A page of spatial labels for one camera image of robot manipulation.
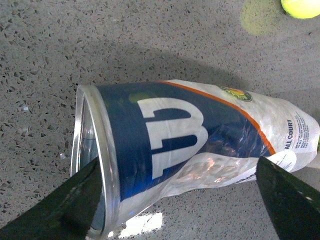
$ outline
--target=yellow tennis ball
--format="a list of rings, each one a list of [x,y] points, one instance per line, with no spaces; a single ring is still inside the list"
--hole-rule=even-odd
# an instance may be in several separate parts
[[[281,0],[281,4],[296,19],[311,19],[320,15],[320,0]]]

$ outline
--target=blue label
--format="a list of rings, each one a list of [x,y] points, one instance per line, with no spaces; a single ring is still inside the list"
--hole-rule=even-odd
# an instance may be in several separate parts
[[[98,87],[111,123],[121,200],[156,186],[194,154],[270,156],[238,110],[162,82]]]

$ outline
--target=open can end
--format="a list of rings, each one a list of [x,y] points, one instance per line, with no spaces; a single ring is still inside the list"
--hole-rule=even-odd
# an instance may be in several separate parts
[[[95,86],[82,85],[76,92],[71,176],[96,157],[100,162],[102,190],[87,234],[91,239],[100,239],[115,227],[120,207],[120,185],[116,150],[105,103]]]

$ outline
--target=gray speckled surface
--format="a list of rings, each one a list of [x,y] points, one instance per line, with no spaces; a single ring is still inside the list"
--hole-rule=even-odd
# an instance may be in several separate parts
[[[287,99],[320,122],[319,20],[293,19],[277,0],[2,0],[0,227],[69,177],[79,84],[224,85]],[[315,169],[296,175],[320,189]],[[278,239],[255,182],[146,212],[162,213],[162,227],[134,239]]]

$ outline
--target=w logo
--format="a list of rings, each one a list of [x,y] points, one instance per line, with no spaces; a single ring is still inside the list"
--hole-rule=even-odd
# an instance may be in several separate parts
[[[192,146],[153,154],[152,179],[161,177],[163,170],[190,159],[206,143],[208,132],[202,126],[204,116],[193,104],[170,97],[148,98],[139,100],[137,103],[141,109],[143,118],[147,121],[145,124],[149,135],[151,150],[162,149],[163,140],[188,136],[196,137],[196,143]],[[188,112],[190,117],[152,121],[152,118],[156,117],[156,111],[166,109],[183,110]]]

